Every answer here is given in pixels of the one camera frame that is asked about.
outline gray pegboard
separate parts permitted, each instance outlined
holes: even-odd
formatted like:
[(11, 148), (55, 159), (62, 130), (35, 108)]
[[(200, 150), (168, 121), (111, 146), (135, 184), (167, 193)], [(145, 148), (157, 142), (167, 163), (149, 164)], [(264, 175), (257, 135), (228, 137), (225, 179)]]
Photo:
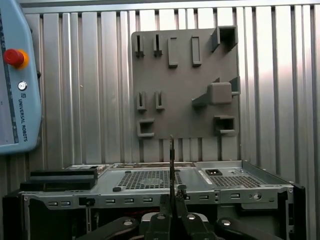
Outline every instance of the gray pegboard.
[(235, 26), (132, 34), (140, 138), (234, 136), (239, 129)]

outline perforated mesh grille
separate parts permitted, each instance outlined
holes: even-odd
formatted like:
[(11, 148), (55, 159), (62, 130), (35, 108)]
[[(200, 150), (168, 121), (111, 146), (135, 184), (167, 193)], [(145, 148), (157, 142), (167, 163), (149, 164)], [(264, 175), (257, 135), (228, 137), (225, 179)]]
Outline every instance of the perforated mesh grille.
[[(174, 184), (183, 184), (180, 173), (175, 172)], [(170, 171), (134, 171), (125, 173), (118, 187), (125, 189), (164, 189), (170, 187)]]
[(247, 189), (260, 187), (260, 182), (250, 176), (210, 176), (217, 187), (244, 186)]

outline screw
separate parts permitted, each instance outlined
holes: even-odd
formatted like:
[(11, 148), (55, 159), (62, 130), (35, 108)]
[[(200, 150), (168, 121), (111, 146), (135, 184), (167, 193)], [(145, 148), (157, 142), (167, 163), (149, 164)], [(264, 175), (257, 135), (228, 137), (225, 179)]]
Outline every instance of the screw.
[(230, 225), (231, 225), (231, 222), (228, 221), (228, 220), (222, 220), (221, 222), (222, 222), (222, 224), (225, 225), (225, 226), (230, 226)]
[(196, 219), (196, 216), (195, 215), (192, 215), (192, 214), (188, 214), (186, 216), (189, 220), (195, 220)]
[(123, 225), (130, 226), (130, 225), (132, 225), (132, 221), (131, 220), (125, 220)]
[(165, 215), (163, 215), (163, 214), (159, 214), (156, 218), (159, 219), (159, 220), (163, 220), (163, 219), (165, 219), (166, 217), (165, 217)]

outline corrugated metal wall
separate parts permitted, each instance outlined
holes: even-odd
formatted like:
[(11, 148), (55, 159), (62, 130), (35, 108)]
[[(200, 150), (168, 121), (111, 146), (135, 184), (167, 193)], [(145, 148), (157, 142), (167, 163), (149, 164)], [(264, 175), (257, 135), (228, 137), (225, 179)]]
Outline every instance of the corrugated metal wall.
[[(136, 138), (131, 34), (236, 24), (241, 135), (222, 139), (222, 158), (306, 186), (308, 239), (320, 239), (320, 5), (48, 12), (26, 15), (42, 72), (42, 143), (0, 157), (1, 196), (37, 169), (167, 161), (167, 140)], [(218, 159), (216, 138), (176, 144), (180, 161)]]

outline red emergency stop button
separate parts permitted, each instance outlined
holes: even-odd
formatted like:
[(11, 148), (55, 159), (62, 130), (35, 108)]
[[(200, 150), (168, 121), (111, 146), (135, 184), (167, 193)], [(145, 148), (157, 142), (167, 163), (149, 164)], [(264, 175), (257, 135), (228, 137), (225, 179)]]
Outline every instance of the red emergency stop button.
[(24, 54), (17, 49), (10, 48), (4, 52), (4, 62), (15, 68), (20, 68), (25, 63)]

